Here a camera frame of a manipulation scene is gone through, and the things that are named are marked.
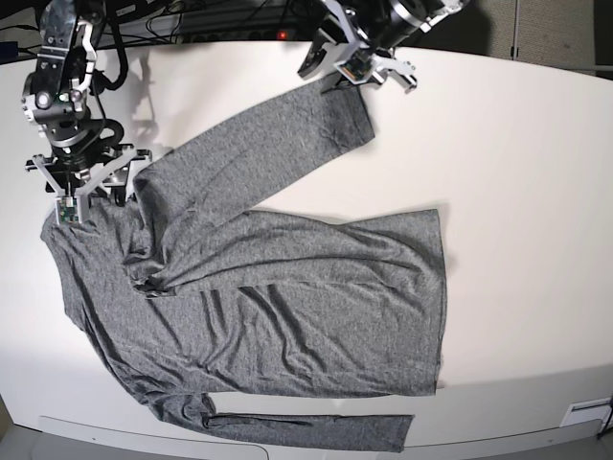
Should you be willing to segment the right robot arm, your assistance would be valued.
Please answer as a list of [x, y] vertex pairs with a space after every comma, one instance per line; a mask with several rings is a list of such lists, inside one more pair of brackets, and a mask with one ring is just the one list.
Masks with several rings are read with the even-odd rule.
[[[28, 121], [51, 146], [40, 161], [46, 190], [74, 196], [97, 165], [121, 155], [125, 130], [100, 108], [95, 119], [87, 100], [115, 91], [127, 77], [127, 56], [114, 1], [50, 1], [37, 19], [41, 46], [34, 71], [26, 78], [21, 99]], [[120, 63], [110, 80], [96, 68], [98, 45], [109, 29]]]

